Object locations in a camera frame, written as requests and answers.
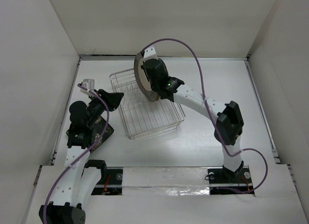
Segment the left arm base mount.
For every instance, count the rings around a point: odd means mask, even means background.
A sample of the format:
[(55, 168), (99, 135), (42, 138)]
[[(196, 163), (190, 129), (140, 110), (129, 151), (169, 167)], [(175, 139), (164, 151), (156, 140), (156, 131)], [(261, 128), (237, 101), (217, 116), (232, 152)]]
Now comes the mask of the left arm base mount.
[(106, 179), (97, 183), (93, 196), (117, 196), (122, 194), (123, 168), (107, 168)]

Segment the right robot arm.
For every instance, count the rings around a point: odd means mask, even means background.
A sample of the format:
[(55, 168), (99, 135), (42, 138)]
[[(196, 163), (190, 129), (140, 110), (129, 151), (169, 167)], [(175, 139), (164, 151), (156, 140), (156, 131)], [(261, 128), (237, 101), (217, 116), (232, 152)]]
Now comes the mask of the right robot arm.
[(169, 76), (161, 59), (136, 59), (134, 73), (141, 92), (150, 102), (166, 99), (184, 105), (214, 123), (214, 136), (223, 148), (224, 179), (228, 182), (238, 179), (244, 165), (240, 155), (244, 121), (239, 105), (234, 101), (226, 104), (217, 102), (190, 88), (184, 81)]

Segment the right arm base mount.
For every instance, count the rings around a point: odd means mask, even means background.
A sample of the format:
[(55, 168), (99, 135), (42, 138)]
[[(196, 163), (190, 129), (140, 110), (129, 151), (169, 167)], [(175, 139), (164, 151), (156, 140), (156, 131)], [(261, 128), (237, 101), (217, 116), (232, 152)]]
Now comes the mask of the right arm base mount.
[(236, 177), (231, 178), (225, 176), (222, 167), (208, 168), (204, 180), (209, 182), (211, 195), (237, 194), (231, 189), (242, 192), (253, 189), (250, 170), (247, 166), (243, 167)]

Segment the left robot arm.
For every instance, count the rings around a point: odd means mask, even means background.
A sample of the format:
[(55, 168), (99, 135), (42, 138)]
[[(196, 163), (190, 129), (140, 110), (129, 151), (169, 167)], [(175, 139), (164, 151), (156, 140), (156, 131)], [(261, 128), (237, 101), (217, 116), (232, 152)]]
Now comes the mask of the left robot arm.
[(81, 90), (89, 95), (90, 102), (76, 101), (69, 107), (64, 170), (40, 207), (39, 217), (44, 224), (84, 224), (84, 207), (92, 191), (97, 183), (109, 180), (105, 161), (89, 157), (114, 133), (109, 119), (101, 115), (115, 111), (124, 94), (103, 89)]

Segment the silver rimmed cream plate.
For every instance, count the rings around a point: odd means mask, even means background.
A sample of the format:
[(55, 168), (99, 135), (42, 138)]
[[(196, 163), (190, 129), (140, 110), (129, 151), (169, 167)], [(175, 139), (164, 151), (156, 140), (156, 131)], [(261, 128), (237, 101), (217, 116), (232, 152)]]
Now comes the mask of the silver rimmed cream plate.
[(158, 99), (158, 94), (151, 89), (150, 83), (147, 80), (144, 70), (141, 68), (142, 64), (142, 54), (138, 52), (135, 56), (133, 67), (135, 79), (140, 91), (147, 97), (150, 102), (154, 102)]

